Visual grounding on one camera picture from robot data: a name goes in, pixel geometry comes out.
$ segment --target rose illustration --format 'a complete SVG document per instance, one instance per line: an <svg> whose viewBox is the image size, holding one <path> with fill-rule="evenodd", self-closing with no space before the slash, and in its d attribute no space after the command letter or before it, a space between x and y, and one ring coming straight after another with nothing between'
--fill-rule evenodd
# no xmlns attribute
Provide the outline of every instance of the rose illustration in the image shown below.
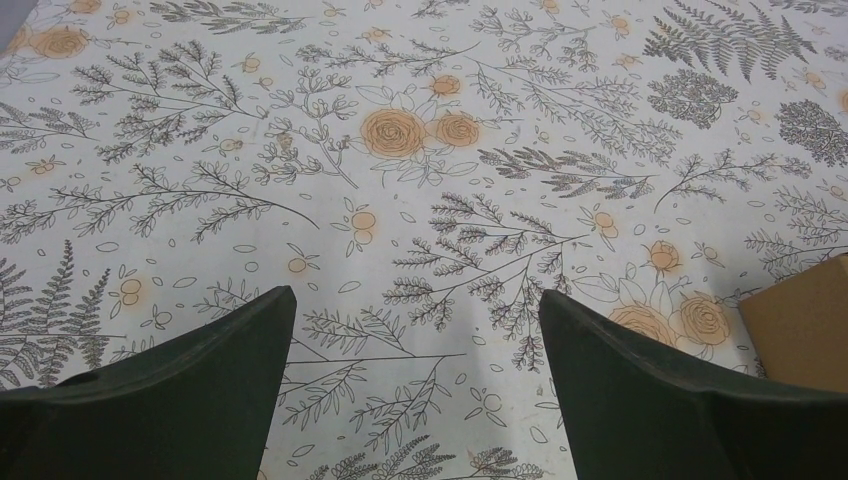
<svg viewBox="0 0 848 480"><path fill-rule="evenodd" d="M651 246L651 264L658 271L670 272L680 265L680 253L674 245L662 240Z"/></svg>
<svg viewBox="0 0 848 480"><path fill-rule="evenodd" d="M680 305L680 312L675 313L671 326L680 335L701 345L719 345L730 336L724 309L702 293Z"/></svg>
<svg viewBox="0 0 848 480"><path fill-rule="evenodd" d="M651 307L628 305L623 308L616 308L610 314L609 319L660 343L670 347L674 346L672 334L666 326L668 320Z"/></svg>
<svg viewBox="0 0 848 480"><path fill-rule="evenodd" d="M409 157L421 148L426 135L420 118L397 109L372 113L362 123L360 132L368 151L382 158Z"/></svg>
<svg viewBox="0 0 848 480"><path fill-rule="evenodd" d="M29 44L36 53L47 58L71 58L83 51L88 39L79 30L70 27L53 27L34 35Z"/></svg>
<svg viewBox="0 0 848 480"><path fill-rule="evenodd" d="M480 127L465 115L445 115L436 125L436 138L454 147L467 147L477 143Z"/></svg>

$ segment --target branch print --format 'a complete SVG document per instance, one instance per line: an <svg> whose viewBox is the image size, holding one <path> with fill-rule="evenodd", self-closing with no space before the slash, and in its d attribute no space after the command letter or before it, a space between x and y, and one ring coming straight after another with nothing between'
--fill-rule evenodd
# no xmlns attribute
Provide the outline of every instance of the branch print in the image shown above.
<svg viewBox="0 0 848 480"><path fill-rule="evenodd" d="M353 188L359 188L342 170L342 156L350 148L350 136L343 135L339 140L331 136L327 119L348 120L354 115L359 102L348 101L343 94L336 95L332 103L327 103L316 95L333 90L350 88L350 77L337 74L321 76L321 70L304 67L298 71L300 78L295 91L277 90L270 97L279 103L272 103L272 110L297 110L309 119L311 128L297 127L289 117L274 117L269 125L266 137L276 142L265 145L265 154L259 154L266 165L255 163L253 173L258 174L256 181L267 185L268 182L285 182L291 185L298 175L329 175L343 178ZM307 155L300 158L300 150L295 146L294 136L299 140L315 145L323 160Z"/></svg>
<svg viewBox="0 0 848 480"><path fill-rule="evenodd" d="M239 105L242 93L235 82L227 75L222 75L220 81L214 78L221 69L221 55L208 53L196 40L162 49L158 61L145 62L140 52L106 58L126 72L121 75L125 85L118 84L112 71L103 66L76 67L74 74L88 85L76 85L72 92L82 97L81 105L96 105L119 93L129 96L131 112L115 124L115 138L121 141L96 147L107 165L120 163L133 154L148 156L157 146L167 147L178 138L190 145L230 115L257 119L267 115L262 107L257 107L257 113L248 113ZM187 98L166 94L166 89L181 92ZM189 117L194 120L193 126Z"/></svg>
<svg viewBox="0 0 848 480"><path fill-rule="evenodd" d="M773 21L754 3L750 5L757 12L756 20L712 0L707 3L722 15L689 7L681 0L674 3L680 13L669 7L663 11L676 26L654 17L658 31L652 31L646 40L645 55L683 61L690 67L697 60L707 70L712 66L724 75L735 56L742 75L750 82L757 62L766 77L776 80L777 67L789 57L807 63L802 50L817 53L813 42L795 32L786 17Z"/></svg>
<svg viewBox="0 0 848 480"><path fill-rule="evenodd" d="M752 232L745 239L745 245L762 254L763 268L775 282L845 251L848 244L842 242L842 235L848 232L848 215L829 207L824 199L810 192L802 193L797 187L784 186L774 194L778 210L791 215L787 226L800 245L779 232L769 233L762 229Z"/></svg>
<svg viewBox="0 0 848 480"><path fill-rule="evenodd" d="M505 340L518 342L513 365L519 370L538 372L544 358L538 323L544 282L534 274L552 277L555 288L565 288L564 249L567 245L574 249L588 247L578 242L586 234L554 233L550 223L518 211L509 213L511 222L504 221L500 207L481 194L467 198L443 193L442 201L432 206L434 217L430 225L439 233L435 245L416 238L409 256L392 263L403 269L430 270L433 280L465 278L436 287L426 277L399 277L394 288L383 294L385 303L420 305L409 313L412 325L432 322L442 332L453 317L453 295L459 289L467 290L470 296L488 304L492 327L501 328ZM496 265L487 265L484 257ZM515 294L503 300L507 287Z"/></svg>
<svg viewBox="0 0 848 480"><path fill-rule="evenodd" d="M574 198L598 191L607 200L630 198L635 200L654 191L649 180L655 175L624 175L616 169L618 164L599 153L566 151L551 157L542 150L524 147L508 153L495 148L493 152L479 150L480 161L495 167L506 178L530 178L533 172L542 172L550 178L542 183L551 185L552 191L564 192L560 198Z"/></svg>
<svg viewBox="0 0 848 480"><path fill-rule="evenodd" d="M327 68L373 67L374 78L392 75L398 67L405 68L413 77L423 77L433 75L436 70L444 68L446 59L477 46L475 44L464 50L454 50L449 47L430 46L418 40L410 40L410 43L414 53L395 51L386 43L377 43L374 47L375 53L352 45L345 47L343 53L335 54L327 48L310 44L298 49L297 56L304 62L324 62Z"/></svg>
<svg viewBox="0 0 848 480"><path fill-rule="evenodd" d="M717 200L720 203L727 201L715 187L707 186L708 183L730 183L743 192L747 192L751 190L750 179L752 178L761 182L770 182L777 178L773 175L774 173L783 173L807 179L810 178L812 169L807 162L795 157L786 157L781 161L774 153L759 155L753 162L740 164L734 158L733 152L726 149L716 154L713 163L706 162L697 153L685 157L674 169L674 173L681 177L680 182L657 200L654 212L669 195L681 198L701 197Z"/></svg>
<svg viewBox="0 0 848 480"><path fill-rule="evenodd" d="M520 111L524 102L548 118L551 123L568 125L576 122L584 134L610 153L626 155L628 152L664 164L675 148L681 134L663 121L632 119L633 102L641 97L627 80L617 78L595 79L573 86L556 71L538 67L535 60L518 58L504 67L496 67L475 60L477 93L499 113L509 114L514 107ZM515 71L527 76L522 77ZM515 93L505 93L503 83L488 72L517 80L526 93L524 102Z"/></svg>
<svg viewBox="0 0 848 480"><path fill-rule="evenodd" d="M198 161L193 164L191 177L174 181L165 176L165 167L134 165L130 173L136 176L135 183L141 188L131 193L115 192L114 196L106 198L103 187L53 188L50 198L56 200L55 208L40 210L36 200L27 200L10 205L4 214L0 214L0 239L7 244L18 243L36 230L53 227L60 214L66 214L67 219L72 220L81 212L88 218L74 227L79 237L103 232L119 213L132 212L138 199L147 201L147 210L141 215L129 217L132 222L130 230L142 237L149 237L158 219L166 214L176 214L189 207L199 208L221 199L228 200L229 205L215 207L207 217L200 218L193 241L200 243L207 233L220 232L228 221L234 222L241 217L259 220L262 214L272 210L293 214L318 228L312 219L291 207L248 194L246 187L250 179L239 170L229 177L229 167L229 164L219 162ZM196 188L195 184L206 187Z"/></svg>
<svg viewBox="0 0 848 480"><path fill-rule="evenodd" d="M199 22L215 35L252 30L258 34L286 34L306 28L305 17L278 15L280 9L268 3L231 2L219 7L203 0L151 3L150 11L166 22Z"/></svg>
<svg viewBox="0 0 848 480"><path fill-rule="evenodd" d="M3 102L0 109L6 114L0 116L0 129L7 129L0 131L0 150L13 155L47 148L47 139L57 135L97 141L88 131L100 124L76 112L40 107L38 112L25 113Z"/></svg>

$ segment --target white tablecloth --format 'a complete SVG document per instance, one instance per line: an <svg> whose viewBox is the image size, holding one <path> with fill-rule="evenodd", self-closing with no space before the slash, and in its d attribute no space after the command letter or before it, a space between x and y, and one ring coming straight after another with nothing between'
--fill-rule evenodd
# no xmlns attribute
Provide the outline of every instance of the white tablecloth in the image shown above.
<svg viewBox="0 0 848 480"><path fill-rule="evenodd" d="M739 300L846 246L847 13L42 0L0 58L0 386L291 285L260 478L575 478L542 290L757 374Z"/></svg>

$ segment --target floral tablecloth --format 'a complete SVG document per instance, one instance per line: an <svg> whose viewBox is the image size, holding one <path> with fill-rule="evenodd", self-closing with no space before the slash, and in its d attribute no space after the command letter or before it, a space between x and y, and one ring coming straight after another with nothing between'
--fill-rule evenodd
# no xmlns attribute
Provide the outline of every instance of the floral tablecloth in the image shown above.
<svg viewBox="0 0 848 480"><path fill-rule="evenodd" d="M846 246L846 16L42 0L0 57L0 388L288 284L260 478L576 478L542 290L761 373L739 300Z"/></svg>

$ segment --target fern print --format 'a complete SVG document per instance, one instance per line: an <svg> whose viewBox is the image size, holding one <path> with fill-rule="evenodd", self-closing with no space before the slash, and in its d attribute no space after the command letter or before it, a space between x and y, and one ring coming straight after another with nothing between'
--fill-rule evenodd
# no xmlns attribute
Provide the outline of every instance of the fern print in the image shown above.
<svg viewBox="0 0 848 480"><path fill-rule="evenodd" d="M27 380L43 387L55 386L66 364L79 354L89 368L101 366L106 346L116 338L99 333L100 304L109 269L75 305L70 241L64 243L56 273L37 295L29 286L16 285L26 270L7 264L8 259L0 259L0 390L24 386Z"/></svg>
<svg viewBox="0 0 848 480"><path fill-rule="evenodd" d="M697 62L724 75L736 57L742 76L750 82L758 63L766 77L776 80L777 67L789 57L806 63L803 50L817 53L813 42L795 32L786 17L774 21L754 3L750 5L756 19L711 0L707 3L721 14L689 7L681 0L674 3L679 11L663 8L671 22L654 17L658 31L650 32L645 55L682 61L690 67Z"/></svg>
<svg viewBox="0 0 848 480"><path fill-rule="evenodd" d="M842 236L848 232L848 215L797 187L784 186L774 194L778 210L791 215L787 226L795 239L761 229L752 232L745 245L761 254L763 269L776 282L846 251L848 243Z"/></svg>
<svg viewBox="0 0 848 480"><path fill-rule="evenodd" d="M833 115L810 100L781 103L780 138L790 145L801 145L828 167L848 165L848 132Z"/></svg>
<svg viewBox="0 0 848 480"><path fill-rule="evenodd" d="M82 98L81 105L97 105L118 94L129 101L131 111L115 124L114 135L120 142L96 147L97 155L107 165L133 154L148 156L177 139L190 145L231 115L256 119L267 115L262 107L257 107L257 113L242 108L239 102L243 95L235 82L227 75L214 78L221 69L221 55L207 52L196 40L163 48L158 60L145 62L140 52L121 58L107 55L106 59L124 72L120 76L123 82L101 65L76 67L74 74L86 84L76 85L71 92ZM185 98L175 96L176 92Z"/></svg>
<svg viewBox="0 0 848 480"><path fill-rule="evenodd" d="M603 193L607 200L635 200L654 191L649 180L655 175L619 173L617 162L600 153L587 155L566 151L561 156L552 157L530 147L512 153L499 148L493 152L479 152L480 161L495 167L505 178L530 178L534 172L547 175L549 179L542 180L542 183L561 193L559 198L575 198L597 191Z"/></svg>
<svg viewBox="0 0 848 480"><path fill-rule="evenodd" d="M795 157L779 159L777 154L759 155L753 162L738 163L730 149L715 155L715 161L709 163L700 155L685 157L674 173L681 177L677 185L671 187L657 200L654 212L669 195L681 198L700 197L724 203L726 198L709 183L729 183L743 192L751 190L750 179L770 182L777 177L775 173L793 175L803 179L810 178L812 168L807 162Z"/></svg>
<svg viewBox="0 0 848 480"><path fill-rule="evenodd" d="M648 102L654 110L668 113L676 120L688 120L700 129L708 129L721 117L721 107L736 100L739 92L716 79L693 70L678 70L664 75L662 82L649 82L656 95Z"/></svg>
<svg viewBox="0 0 848 480"><path fill-rule="evenodd" d="M511 221L505 221L500 206L482 194L468 198L447 192L442 201L431 207L430 226L439 234L435 245L416 238L409 256L392 263L402 269L430 270L433 280L440 282L465 278L434 286L426 277L399 277L383 293L385 303L419 305L409 313L412 325L432 323L442 332L453 318L454 294L465 290L489 306L492 328L502 329L505 340L518 343L515 368L538 372L544 359L538 306L545 287L535 273L551 277L554 288L564 289L564 248L590 247L579 241L587 234L555 233L549 222L518 211L510 212ZM488 259L496 265L488 265ZM514 295L506 294L507 288Z"/></svg>
<svg viewBox="0 0 848 480"><path fill-rule="evenodd" d="M278 15L280 9L268 3L231 2L219 7L213 2L188 0L151 3L150 11L173 23L199 22L214 35L252 30L258 34L286 34L306 28L305 17Z"/></svg>

